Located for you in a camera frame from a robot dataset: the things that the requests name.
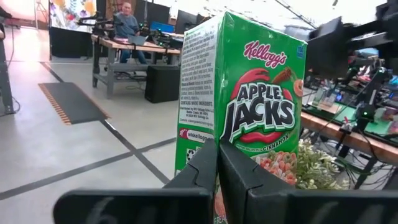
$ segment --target black floor mat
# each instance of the black floor mat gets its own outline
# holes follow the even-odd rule
[[[39,87],[65,124],[102,121],[109,118],[74,83],[41,83]]]

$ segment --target green cereal box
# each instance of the green cereal box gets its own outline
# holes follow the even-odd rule
[[[186,31],[176,175],[207,138],[224,138],[294,185],[306,48],[229,12]],[[215,223],[226,223],[219,184]]]

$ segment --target kellogg's logo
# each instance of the kellogg's logo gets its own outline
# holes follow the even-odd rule
[[[265,61],[267,68],[276,68],[278,65],[284,65],[286,62],[285,52],[275,54],[270,51],[271,44],[260,44],[258,40],[247,43],[244,46],[243,55],[251,60],[252,58]]]

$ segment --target apple jacks logo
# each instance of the apple jacks logo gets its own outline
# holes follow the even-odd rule
[[[283,69],[271,82],[268,71],[263,68],[249,70],[241,76],[227,104],[221,138],[265,144],[289,138],[286,131],[295,126],[295,105],[290,91],[278,84],[290,72],[290,68]]]
[[[232,141],[243,132],[262,126],[264,131],[292,129],[294,104],[277,85],[249,83],[240,87],[238,97],[229,102],[222,138]]]

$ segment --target colorful artwork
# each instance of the colorful artwork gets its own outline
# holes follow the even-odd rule
[[[80,32],[91,32],[91,27],[79,26],[81,17],[94,16],[96,0],[50,0],[51,26]],[[94,24],[94,20],[85,21]]]

